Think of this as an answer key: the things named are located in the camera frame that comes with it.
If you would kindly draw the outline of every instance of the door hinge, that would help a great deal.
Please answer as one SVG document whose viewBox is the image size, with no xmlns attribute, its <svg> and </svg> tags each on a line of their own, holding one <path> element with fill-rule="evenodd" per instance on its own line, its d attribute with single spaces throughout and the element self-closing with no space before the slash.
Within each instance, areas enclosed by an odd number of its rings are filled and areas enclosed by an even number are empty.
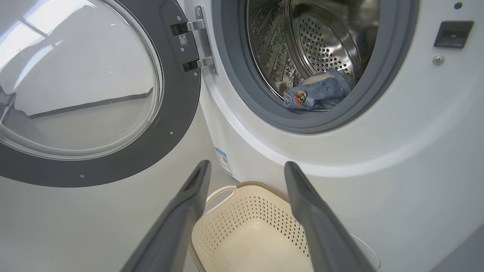
<svg viewBox="0 0 484 272">
<path fill-rule="evenodd" d="M 205 15 L 205 9 L 203 5 L 198 5 L 195 7 L 195 19 L 196 21 L 180 23 L 171 26 L 171 32 L 173 35 L 181 35 L 187 32 L 198 31 L 198 39 L 196 42 L 200 44 L 200 49 L 202 52 L 198 52 L 198 55 L 203 55 L 202 59 L 187 62 L 183 64 L 186 72 L 197 69 L 208 67 L 212 74 L 218 74 L 217 64 L 213 58 L 212 42 L 210 40 L 210 32 L 207 27 L 207 17 Z"/>
</svg>

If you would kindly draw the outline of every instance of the qr code sticker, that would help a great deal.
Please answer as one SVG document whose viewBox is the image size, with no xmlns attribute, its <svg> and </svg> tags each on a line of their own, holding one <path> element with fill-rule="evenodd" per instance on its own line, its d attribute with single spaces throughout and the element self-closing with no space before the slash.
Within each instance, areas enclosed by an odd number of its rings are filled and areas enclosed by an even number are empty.
<svg viewBox="0 0 484 272">
<path fill-rule="evenodd" d="M 180 45 L 182 47 L 188 45 L 188 41 L 186 40 L 186 35 L 185 34 L 178 36 L 178 39 L 180 40 Z"/>
</svg>

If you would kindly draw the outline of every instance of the blue denim garment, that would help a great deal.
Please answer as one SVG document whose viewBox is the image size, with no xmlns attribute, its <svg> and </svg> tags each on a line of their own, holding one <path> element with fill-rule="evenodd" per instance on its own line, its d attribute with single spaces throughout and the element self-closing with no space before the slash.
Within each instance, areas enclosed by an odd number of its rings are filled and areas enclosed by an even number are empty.
<svg viewBox="0 0 484 272">
<path fill-rule="evenodd" d="M 351 91 L 345 77 L 331 68 L 292 87 L 284 96 L 284 106 L 294 109 L 331 109 Z"/>
</svg>

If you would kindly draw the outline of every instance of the stainless steel drum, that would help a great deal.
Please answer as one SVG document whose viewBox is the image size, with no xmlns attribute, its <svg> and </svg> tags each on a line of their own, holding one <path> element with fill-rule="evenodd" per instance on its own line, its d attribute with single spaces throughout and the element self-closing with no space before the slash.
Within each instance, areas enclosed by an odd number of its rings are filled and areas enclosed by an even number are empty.
<svg viewBox="0 0 484 272">
<path fill-rule="evenodd" d="M 375 45 L 378 0 L 249 0 L 246 26 L 253 60 L 273 93 L 334 68 L 351 85 Z"/>
</svg>

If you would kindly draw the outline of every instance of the basket handle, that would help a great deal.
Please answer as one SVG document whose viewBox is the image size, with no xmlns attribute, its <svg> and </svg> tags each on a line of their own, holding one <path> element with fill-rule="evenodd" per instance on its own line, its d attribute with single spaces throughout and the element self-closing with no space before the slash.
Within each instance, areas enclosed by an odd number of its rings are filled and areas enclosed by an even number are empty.
<svg viewBox="0 0 484 272">
<path fill-rule="evenodd" d="M 220 203 L 218 203 L 215 207 L 211 208 L 209 211 L 204 212 L 203 215 L 207 215 L 207 214 L 211 213 L 213 210 L 217 209 L 225 201 L 227 201 L 229 198 L 231 198 L 235 194 L 236 189 L 237 189 L 237 186 L 229 185 L 229 186 L 222 187 L 222 188 L 216 190 L 215 192 L 211 193 L 209 195 L 209 197 L 207 198 L 207 202 L 205 202 L 205 207 L 210 203 L 210 201 L 212 201 L 219 194 L 226 192 L 226 191 L 229 191 L 229 190 L 232 190 L 232 193 L 229 196 L 227 196 L 224 200 L 220 201 Z"/>
</svg>

